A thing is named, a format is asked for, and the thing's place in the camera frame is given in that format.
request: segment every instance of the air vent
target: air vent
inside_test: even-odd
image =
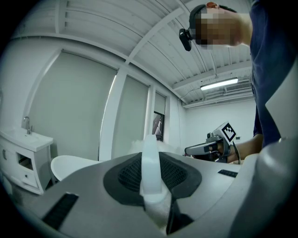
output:
[[[249,81],[244,81],[231,86],[226,86],[225,90],[226,92],[232,92],[232,91],[250,89],[250,88],[251,88],[251,83]]]

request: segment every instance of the person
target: person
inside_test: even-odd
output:
[[[246,14],[208,2],[191,11],[190,33],[196,44],[207,49],[213,45],[250,47],[256,116],[253,138],[237,145],[240,158],[259,153],[263,147],[278,141],[280,134],[265,103],[281,85],[297,55],[282,24],[268,14],[264,3],[258,0]],[[232,146],[227,163],[234,160],[237,156]]]

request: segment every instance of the white wall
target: white wall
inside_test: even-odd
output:
[[[72,40],[29,38],[11,41],[0,61],[0,88],[3,92],[0,129],[22,126],[22,118],[29,112],[38,84],[62,49],[115,69],[119,69],[124,63],[122,58],[112,53]],[[127,67],[127,74],[146,85],[154,85],[156,90],[166,97],[165,142],[177,147],[180,146],[181,140],[183,148],[185,141],[183,118],[186,111],[181,107],[181,103],[178,109],[177,97],[134,65],[130,64]]]
[[[207,133],[212,132],[225,121],[229,121],[237,136],[241,137],[235,143],[245,142],[253,137],[255,115],[255,100],[188,109],[186,146],[204,143]]]

